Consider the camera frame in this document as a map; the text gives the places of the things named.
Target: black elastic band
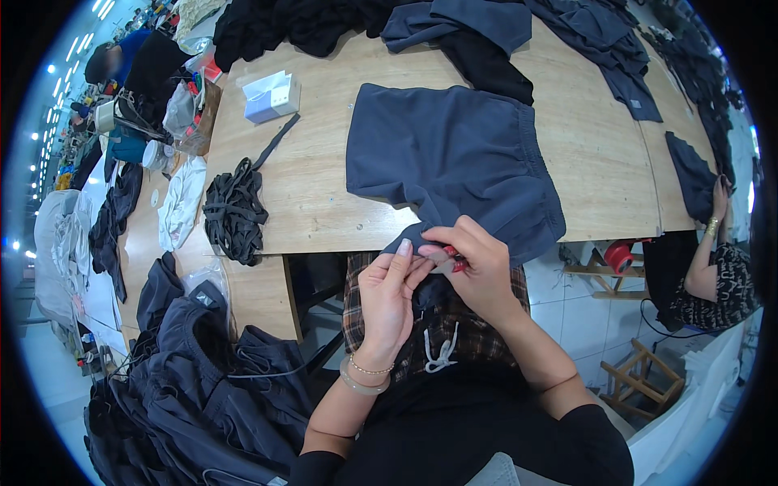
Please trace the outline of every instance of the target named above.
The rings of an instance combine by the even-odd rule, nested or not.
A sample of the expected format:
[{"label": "black elastic band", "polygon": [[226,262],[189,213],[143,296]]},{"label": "black elastic band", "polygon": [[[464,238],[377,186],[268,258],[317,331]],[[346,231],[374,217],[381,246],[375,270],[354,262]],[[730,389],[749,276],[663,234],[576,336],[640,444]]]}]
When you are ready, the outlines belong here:
[{"label": "black elastic band", "polygon": [[223,173],[214,177],[205,192],[205,234],[212,245],[219,245],[230,259],[249,267],[258,262],[255,254],[262,251],[262,231],[268,212],[262,207],[258,193],[262,188],[262,167],[270,152],[297,123],[300,114],[295,114],[281,131],[273,137],[259,158],[251,165],[245,157],[235,168],[235,173]]}]

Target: black sleeve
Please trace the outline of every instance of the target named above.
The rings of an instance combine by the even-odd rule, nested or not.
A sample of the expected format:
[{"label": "black sleeve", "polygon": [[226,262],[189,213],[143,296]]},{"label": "black sleeve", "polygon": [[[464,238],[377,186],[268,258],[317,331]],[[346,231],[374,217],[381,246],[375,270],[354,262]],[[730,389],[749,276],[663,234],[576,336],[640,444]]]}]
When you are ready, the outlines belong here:
[{"label": "black sleeve", "polygon": [[559,421],[567,436],[589,463],[588,484],[624,484],[635,482],[635,468],[629,447],[599,405],[582,405]]},{"label": "black sleeve", "polygon": [[327,486],[345,459],[327,450],[304,453],[292,465],[289,486]]}]

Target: fingernail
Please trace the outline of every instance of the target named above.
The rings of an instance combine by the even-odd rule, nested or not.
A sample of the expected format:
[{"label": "fingernail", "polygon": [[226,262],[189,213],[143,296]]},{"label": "fingernail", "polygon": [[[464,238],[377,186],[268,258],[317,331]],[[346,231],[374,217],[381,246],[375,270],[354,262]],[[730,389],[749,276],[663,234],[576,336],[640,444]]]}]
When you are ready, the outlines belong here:
[{"label": "fingernail", "polygon": [[403,238],[400,242],[400,247],[397,248],[397,253],[402,255],[403,257],[407,257],[411,254],[411,240],[408,238]]}]

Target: gold bangle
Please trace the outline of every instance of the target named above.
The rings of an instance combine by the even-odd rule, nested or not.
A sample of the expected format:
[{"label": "gold bangle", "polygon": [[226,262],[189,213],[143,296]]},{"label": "gold bangle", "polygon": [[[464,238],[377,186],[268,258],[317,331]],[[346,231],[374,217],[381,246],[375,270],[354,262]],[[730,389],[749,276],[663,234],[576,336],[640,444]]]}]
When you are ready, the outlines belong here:
[{"label": "gold bangle", "polygon": [[383,375],[384,373],[389,373],[394,368],[394,363],[391,364],[389,368],[386,368],[384,371],[367,371],[366,369],[362,369],[354,363],[354,353],[349,356],[349,363],[351,366],[356,368],[356,371],[365,373],[366,375]]},{"label": "gold bangle", "polygon": [[711,216],[708,220],[708,227],[705,229],[706,235],[711,235],[712,237],[716,237],[716,228],[719,225],[719,219],[716,216]]}]

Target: clear plastic bag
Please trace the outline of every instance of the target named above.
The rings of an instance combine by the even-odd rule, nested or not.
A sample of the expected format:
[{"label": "clear plastic bag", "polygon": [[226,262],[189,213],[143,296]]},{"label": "clear plastic bag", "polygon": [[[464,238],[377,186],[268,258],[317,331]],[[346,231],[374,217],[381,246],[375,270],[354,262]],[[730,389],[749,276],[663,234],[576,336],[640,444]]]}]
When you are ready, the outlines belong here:
[{"label": "clear plastic bag", "polygon": [[[189,272],[181,277],[181,284],[184,286],[184,294],[190,295],[200,284],[205,281],[210,281],[221,292],[226,304],[225,314],[225,328],[227,330],[227,336],[233,340],[232,327],[230,326],[230,284],[227,281],[227,272],[222,266],[222,260],[218,257],[213,257],[211,263],[200,267],[196,270]],[[212,300],[206,295],[195,296],[204,306],[210,306]]]}]

